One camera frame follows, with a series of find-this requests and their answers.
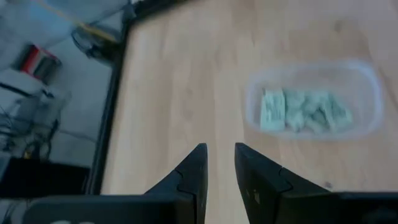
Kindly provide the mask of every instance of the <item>wooden table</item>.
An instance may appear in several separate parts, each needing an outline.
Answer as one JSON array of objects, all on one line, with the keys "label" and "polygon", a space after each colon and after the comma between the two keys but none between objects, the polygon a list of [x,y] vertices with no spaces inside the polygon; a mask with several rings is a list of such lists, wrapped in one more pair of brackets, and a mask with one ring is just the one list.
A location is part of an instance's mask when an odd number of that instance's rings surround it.
[{"label": "wooden table", "polygon": [[[142,194],[198,143],[209,155],[207,223],[247,223],[234,169],[244,142],[332,191],[398,190],[398,3],[388,0],[194,0],[134,27],[102,194]],[[253,73],[360,58],[382,83],[384,121],[364,139],[279,139],[244,120]]]}]

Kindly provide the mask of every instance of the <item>clear plastic container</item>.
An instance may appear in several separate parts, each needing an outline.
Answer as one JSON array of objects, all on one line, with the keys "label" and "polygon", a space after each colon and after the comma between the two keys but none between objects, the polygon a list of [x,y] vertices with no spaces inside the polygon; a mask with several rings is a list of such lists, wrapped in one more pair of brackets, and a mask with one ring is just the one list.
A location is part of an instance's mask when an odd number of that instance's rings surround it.
[{"label": "clear plastic container", "polygon": [[[353,124],[337,133],[261,130],[263,91],[281,88],[330,91],[351,110]],[[339,140],[365,136],[380,125],[383,107],[381,85],[376,72],[370,64],[361,60],[310,63],[266,70],[253,76],[246,87],[246,121],[258,131],[285,138]]]}]

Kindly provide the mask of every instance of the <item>plastic container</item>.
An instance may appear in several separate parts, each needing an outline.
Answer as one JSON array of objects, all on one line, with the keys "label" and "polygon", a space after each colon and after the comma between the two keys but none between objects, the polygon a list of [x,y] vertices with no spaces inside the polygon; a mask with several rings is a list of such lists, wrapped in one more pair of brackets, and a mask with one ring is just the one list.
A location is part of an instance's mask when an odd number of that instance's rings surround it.
[{"label": "plastic container", "polygon": [[[321,134],[303,130],[269,132],[260,129],[263,90],[327,90],[341,100],[353,114],[353,124],[344,131]],[[292,65],[266,70],[246,87],[246,121],[258,131],[293,139],[355,139],[374,131],[383,118],[381,85],[367,62],[342,60]]]}]

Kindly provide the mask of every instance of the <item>wooden surface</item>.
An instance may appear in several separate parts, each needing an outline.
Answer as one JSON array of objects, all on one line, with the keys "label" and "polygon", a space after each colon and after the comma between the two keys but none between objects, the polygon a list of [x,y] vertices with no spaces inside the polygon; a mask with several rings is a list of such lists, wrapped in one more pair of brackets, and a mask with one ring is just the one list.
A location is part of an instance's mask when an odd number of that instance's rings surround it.
[{"label": "wooden surface", "polygon": [[[141,194],[198,143],[209,155],[207,223],[247,223],[234,170],[244,142],[330,190],[398,190],[398,18],[387,0],[193,0],[133,29],[104,194]],[[244,120],[244,87],[269,67],[361,58],[384,121],[359,141],[278,139]]]}]

